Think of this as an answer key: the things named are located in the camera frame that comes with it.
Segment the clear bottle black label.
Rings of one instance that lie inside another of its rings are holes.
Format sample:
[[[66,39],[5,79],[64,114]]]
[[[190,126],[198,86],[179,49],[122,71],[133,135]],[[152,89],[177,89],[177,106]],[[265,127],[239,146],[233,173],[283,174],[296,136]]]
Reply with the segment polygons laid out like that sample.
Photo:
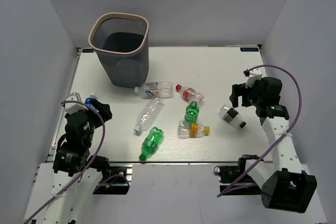
[[[236,128],[242,129],[246,126],[246,122],[243,120],[241,114],[231,105],[224,104],[219,111],[219,116],[225,122]]]

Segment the grey mesh waste bin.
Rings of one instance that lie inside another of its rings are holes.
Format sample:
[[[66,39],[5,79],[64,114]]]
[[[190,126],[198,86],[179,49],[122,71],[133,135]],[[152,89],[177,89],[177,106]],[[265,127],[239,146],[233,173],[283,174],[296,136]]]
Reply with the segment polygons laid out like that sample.
[[[127,13],[106,13],[94,24],[88,42],[112,84],[135,88],[149,72],[149,22]]]

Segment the clear bottle orange label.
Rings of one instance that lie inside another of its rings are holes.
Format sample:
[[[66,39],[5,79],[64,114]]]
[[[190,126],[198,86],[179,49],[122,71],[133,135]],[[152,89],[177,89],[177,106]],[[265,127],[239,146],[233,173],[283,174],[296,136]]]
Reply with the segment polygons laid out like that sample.
[[[210,127],[198,123],[190,123],[187,121],[179,121],[177,134],[179,138],[201,138],[208,136]]]

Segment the large green bottle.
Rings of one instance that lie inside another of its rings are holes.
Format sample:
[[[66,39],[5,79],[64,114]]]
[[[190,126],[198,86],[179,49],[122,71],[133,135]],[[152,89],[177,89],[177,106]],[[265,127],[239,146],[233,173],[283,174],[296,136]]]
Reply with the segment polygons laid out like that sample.
[[[162,142],[163,138],[164,132],[157,127],[153,127],[142,143],[139,160],[146,161],[151,157],[156,152],[157,147]]]

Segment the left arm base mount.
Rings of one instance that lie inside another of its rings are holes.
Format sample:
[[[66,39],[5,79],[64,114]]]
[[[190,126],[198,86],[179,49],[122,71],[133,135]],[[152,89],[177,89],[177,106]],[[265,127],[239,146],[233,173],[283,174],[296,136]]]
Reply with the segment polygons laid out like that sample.
[[[132,179],[132,165],[110,166],[106,177],[103,177],[94,195],[126,195]]]

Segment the clear cola bottle red label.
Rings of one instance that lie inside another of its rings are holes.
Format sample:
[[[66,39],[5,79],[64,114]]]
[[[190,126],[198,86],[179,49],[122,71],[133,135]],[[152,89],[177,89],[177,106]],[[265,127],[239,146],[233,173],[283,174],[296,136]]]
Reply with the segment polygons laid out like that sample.
[[[204,96],[193,88],[177,84],[175,89],[185,101],[200,103],[204,100]]]

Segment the small green bottle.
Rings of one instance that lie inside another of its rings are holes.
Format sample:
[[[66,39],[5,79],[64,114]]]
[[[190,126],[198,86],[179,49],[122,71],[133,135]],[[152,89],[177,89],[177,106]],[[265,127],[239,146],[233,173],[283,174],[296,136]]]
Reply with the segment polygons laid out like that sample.
[[[196,123],[199,115],[197,102],[192,101],[185,110],[184,120],[188,123]]]

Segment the clear bottle white cap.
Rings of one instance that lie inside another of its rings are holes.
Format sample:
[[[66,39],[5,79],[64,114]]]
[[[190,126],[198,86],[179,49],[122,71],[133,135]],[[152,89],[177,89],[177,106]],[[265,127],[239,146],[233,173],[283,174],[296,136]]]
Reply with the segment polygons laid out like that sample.
[[[171,98],[173,88],[171,82],[145,82],[134,88],[134,92],[143,99],[151,97]]]

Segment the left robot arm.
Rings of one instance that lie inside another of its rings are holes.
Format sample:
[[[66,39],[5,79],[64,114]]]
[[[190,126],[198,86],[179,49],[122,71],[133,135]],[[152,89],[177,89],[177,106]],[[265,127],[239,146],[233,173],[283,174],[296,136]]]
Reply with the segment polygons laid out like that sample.
[[[44,223],[80,223],[94,189],[110,178],[106,157],[90,154],[95,129],[112,119],[108,104],[64,102],[65,133],[58,141],[53,164],[52,201]]]

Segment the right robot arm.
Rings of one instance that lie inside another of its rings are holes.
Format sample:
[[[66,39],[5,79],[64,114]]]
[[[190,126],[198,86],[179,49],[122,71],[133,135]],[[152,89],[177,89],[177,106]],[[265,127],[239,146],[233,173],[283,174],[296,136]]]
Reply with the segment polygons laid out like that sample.
[[[229,99],[233,107],[238,106],[241,97],[244,107],[256,108],[270,145],[262,156],[243,155],[238,160],[238,177],[233,184],[252,179],[261,190],[265,208],[302,214],[316,190],[317,180],[307,174],[297,156],[289,133],[287,108],[279,103],[281,89],[281,80],[272,77],[249,78],[245,83],[232,86]],[[266,154],[272,155],[272,169],[264,162]]]

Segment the long clear crushed bottle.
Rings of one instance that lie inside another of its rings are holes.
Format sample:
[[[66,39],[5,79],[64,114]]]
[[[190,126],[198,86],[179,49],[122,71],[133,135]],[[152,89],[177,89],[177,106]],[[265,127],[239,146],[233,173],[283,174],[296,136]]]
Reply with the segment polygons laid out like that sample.
[[[148,130],[164,106],[164,100],[160,97],[152,97],[140,112],[133,128],[136,134]]]

